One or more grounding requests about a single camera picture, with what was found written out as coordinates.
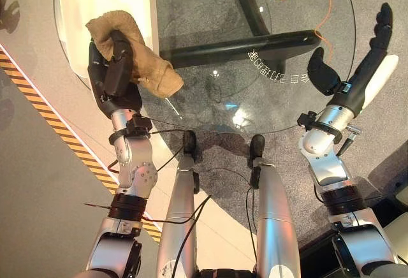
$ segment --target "glass table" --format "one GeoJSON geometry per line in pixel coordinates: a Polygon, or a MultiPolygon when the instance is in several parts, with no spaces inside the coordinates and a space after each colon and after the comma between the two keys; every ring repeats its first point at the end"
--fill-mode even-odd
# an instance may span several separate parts
{"type": "Polygon", "coordinates": [[[307,76],[312,51],[345,80],[354,57],[351,0],[156,0],[160,55],[184,80],[149,117],[225,133],[273,133],[328,99],[307,76]]]}

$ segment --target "floor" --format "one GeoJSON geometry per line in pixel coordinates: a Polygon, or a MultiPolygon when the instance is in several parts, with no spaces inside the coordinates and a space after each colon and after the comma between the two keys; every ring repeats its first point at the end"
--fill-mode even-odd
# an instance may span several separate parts
{"type": "MultiPolygon", "coordinates": [[[[0,69],[0,277],[81,272],[112,195],[0,69]]],[[[142,231],[142,277],[158,246],[142,231]]]]}
{"type": "MultiPolygon", "coordinates": [[[[18,25],[14,30],[0,31],[1,43],[85,143],[106,165],[109,164],[114,154],[106,138],[112,127],[65,60],[55,31],[52,0],[16,1],[20,6],[18,25]]],[[[400,64],[383,91],[353,122],[362,127],[364,133],[344,154],[344,161],[358,178],[365,196],[373,195],[375,188],[390,190],[393,187],[390,174],[391,178],[396,174],[403,180],[407,178],[406,173],[401,174],[407,166],[404,142],[408,139],[408,79],[404,76],[408,70],[404,58],[408,51],[404,41],[408,35],[406,0],[353,0],[358,35],[353,68],[367,52],[375,14],[384,1],[390,3],[395,18],[389,51],[400,56],[400,64]],[[374,170],[377,173],[370,174],[375,167],[378,167],[374,170]]],[[[154,125],[157,129],[164,128],[158,122],[154,125]]],[[[300,128],[292,128],[265,135],[265,156],[275,162],[287,188],[300,246],[329,228],[326,210],[314,199],[307,164],[291,147],[296,145],[301,133],[300,128]]],[[[250,269],[254,264],[244,211],[247,184],[237,174],[249,178],[245,157],[250,139],[251,135],[198,132],[202,162],[196,169],[200,173],[202,191],[196,197],[196,204],[207,194],[213,195],[198,223],[198,264],[201,268],[250,269]]],[[[180,137],[172,134],[155,135],[151,141],[155,149],[160,150],[154,153],[156,166],[161,166],[181,144],[180,137]]],[[[152,192],[147,211],[153,217],[165,216],[176,165],[174,160],[163,169],[152,192]]]]}

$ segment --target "black cable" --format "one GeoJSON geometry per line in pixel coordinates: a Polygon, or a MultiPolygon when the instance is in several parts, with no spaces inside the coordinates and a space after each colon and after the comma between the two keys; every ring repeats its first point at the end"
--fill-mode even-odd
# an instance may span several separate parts
{"type": "Polygon", "coordinates": [[[248,219],[248,226],[249,226],[249,232],[251,233],[251,241],[252,241],[252,248],[254,249],[254,255],[255,255],[255,261],[256,259],[256,249],[255,249],[255,243],[254,243],[254,238],[252,237],[252,228],[251,228],[251,222],[249,221],[249,213],[248,213],[248,194],[249,191],[252,189],[252,187],[250,187],[247,191],[247,197],[245,199],[245,207],[247,209],[247,219],[248,219]]]}
{"type": "MultiPolygon", "coordinates": [[[[177,129],[169,129],[169,130],[166,130],[166,131],[155,131],[155,132],[153,132],[153,133],[170,132],[170,130],[171,130],[171,131],[178,131],[177,129]]],[[[176,151],[176,153],[174,153],[174,155],[173,155],[169,160],[167,160],[167,162],[166,162],[164,165],[160,166],[160,168],[157,169],[157,171],[159,171],[159,170],[161,170],[162,168],[164,168],[171,160],[173,160],[173,159],[175,158],[175,156],[177,156],[177,155],[179,154],[179,152],[181,152],[181,150],[183,149],[183,147],[184,147],[184,144],[181,146],[181,148],[179,148],[178,151],[176,151]]],[[[110,171],[110,172],[112,172],[112,173],[119,174],[119,171],[112,169],[112,167],[113,167],[114,165],[116,165],[117,162],[118,162],[118,161],[117,161],[117,159],[116,159],[114,162],[112,162],[110,165],[108,165],[108,171],[110,171]]]]}
{"type": "Polygon", "coordinates": [[[109,172],[112,172],[112,173],[119,174],[119,171],[112,169],[112,167],[113,167],[114,165],[116,165],[116,164],[117,164],[117,159],[116,159],[114,162],[112,162],[110,165],[108,165],[108,171],[109,171],[109,172]]]}
{"type": "Polygon", "coordinates": [[[350,5],[351,5],[351,12],[353,13],[353,23],[354,23],[354,47],[353,47],[353,57],[351,58],[351,63],[350,63],[350,69],[349,69],[349,74],[346,78],[346,81],[349,80],[350,74],[351,74],[351,69],[353,68],[353,63],[354,63],[354,58],[356,57],[356,41],[357,41],[357,28],[356,28],[356,16],[354,14],[354,6],[353,6],[353,1],[350,0],[350,5]]]}
{"type": "Polygon", "coordinates": [[[255,195],[255,190],[252,190],[252,223],[254,224],[256,233],[258,233],[258,230],[256,229],[255,218],[254,218],[254,195],[255,195]]]}
{"type": "Polygon", "coordinates": [[[176,153],[174,153],[173,157],[171,157],[164,165],[160,166],[157,171],[161,170],[162,168],[164,168],[171,160],[173,160],[175,158],[175,156],[177,156],[179,154],[179,152],[181,152],[181,150],[183,149],[184,144],[181,145],[181,148],[178,149],[178,151],[176,151],[176,153]]]}
{"type": "Polygon", "coordinates": [[[229,168],[209,168],[208,170],[205,170],[205,171],[198,171],[199,173],[207,173],[207,172],[209,172],[210,170],[226,170],[226,171],[229,171],[229,172],[231,172],[231,173],[234,173],[234,174],[237,174],[239,177],[241,177],[247,184],[248,184],[248,186],[250,185],[249,184],[249,181],[242,175],[242,174],[240,174],[240,173],[238,173],[238,172],[236,172],[236,171],[234,171],[234,170],[230,170],[229,168]]]}
{"type": "Polygon", "coordinates": [[[148,222],[156,222],[156,223],[170,223],[170,224],[185,224],[186,222],[190,221],[191,219],[193,219],[193,216],[197,213],[197,211],[199,211],[199,209],[201,207],[204,206],[205,202],[207,202],[206,200],[204,200],[201,204],[198,205],[198,207],[196,208],[196,210],[194,210],[193,214],[191,214],[191,216],[186,219],[185,221],[181,221],[181,222],[175,222],[175,221],[167,221],[165,219],[149,219],[148,217],[143,216],[142,218],[145,221],[148,222]]]}
{"type": "Polygon", "coordinates": [[[187,239],[189,238],[189,235],[192,232],[194,226],[196,226],[198,218],[200,217],[201,212],[203,211],[204,206],[205,206],[206,202],[210,199],[210,197],[211,197],[211,195],[208,195],[207,198],[203,201],[203,205],[201,206],[200,211],[198,212],[196,219],[191,224],[191,227],[190,227],[189,231],[187,232],[187,235],[184,237],[184,240],[183,240],[183,242],[182,242],[182,244],[180,246],[180,249],[178,250],[178,254],[177,254],[176,260],[174,262],[174,269],[173,269],[173,273],[171,275],[171,278],[175,278],[175,276],[176,276],[177,264],[179,263],[179,259],[180,259],[180,256],[181,256],[181,252],[183,251],[184,245],[186,244],[187,239]]]}
{"type": "Polygon", "coordinates": [[[406,262],[406,260],[404,260],[401,256],[397,255],[398,259],[401,260],[402,262],[404,262],[407,266],[408,266],[408,262],[406,262]]]}
{"type": "Polygon", "coordinates": [[[184,132],[185,130],[184,129],[165,129],[165,130],[153,131],[150,134],[154,135],[156,133],[172,133],[174,131],[183,131],[184,132]]]}
{"type": "Polygon", "coordinates": [[[320,197],[317,195],[317,189],[316,189],[316,185],[313,184],[313,188],[314,188],[314,196],[316,196],[317,200],[320,201],[321,203],[324,203],[322,199],[320,199],[320,197]]]}

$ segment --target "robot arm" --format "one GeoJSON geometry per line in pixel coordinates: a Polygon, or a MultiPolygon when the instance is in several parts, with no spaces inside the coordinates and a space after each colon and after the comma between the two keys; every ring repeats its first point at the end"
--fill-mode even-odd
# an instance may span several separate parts
{"type": "MultiPolygon", "coordinates": [[[[318,48],[309,62],[309,77],[319,91],[334,96],[317,120],[314,112],[302,114],[298,119],[298,124],[306,129],[298,146],[309,162],[314,185],[337,231],[332,242],[348,277],[370,277],[377,268],[398,263],[384,230],[339,158],[361,132],[349,123],[373,100],[397,66],[397,56],[386,56],[391,29],[391,8],[383,4],[377,15],[375,38],[370,41],[371,50],[347,82],[341,82],[336,72],[323,62],[323,49],[318,48]],[[334,144],[340,142],[346,128],[351,134],[336,154],[334,144]]],[[[405,277],[394,274],[394,277],[405,277]]]]}
{"type": "Polygon", "coordinates": [[[90,43],[88,72],[96,103],[112,121],[109,141],[120,167],[119,188],[108,217],[101,223],[86,271],[76,278],[137,276],[142,244],[136,238],[142,230],[147,198],[157,182],[149,141],[152,124],[140,115],[142,100],[137,86],[129,82],[133,52],[120,31],[113,31],[111,37],[114,49],[110,62],[90,43]]]}

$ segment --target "yellow and black hazard stripe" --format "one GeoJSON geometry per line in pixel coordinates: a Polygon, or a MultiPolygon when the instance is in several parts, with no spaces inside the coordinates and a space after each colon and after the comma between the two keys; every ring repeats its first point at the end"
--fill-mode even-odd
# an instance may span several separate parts
{"type": "MultiPolygon", "coordinates": [[[[118,185],[108,172],[96,161],[95,157],[89,153],[84,145],[79,141],[73,132],[66,127],[59,116],[54,113],[51,107],[43,100],[23,74],[15,67],[8,56],[0,49],[0,68],[2,68],[11,81],[24,94],[25,98],[37,109],[38,113],[46,120],[52,129],[61,137],[66,145],[78,156],[84,165],[90,169],[97,179],[111,192],[115,194],[118,185]]],[[[160,243],[161,231],[148,221],[142,220],[143,229],[160,243]]]]}

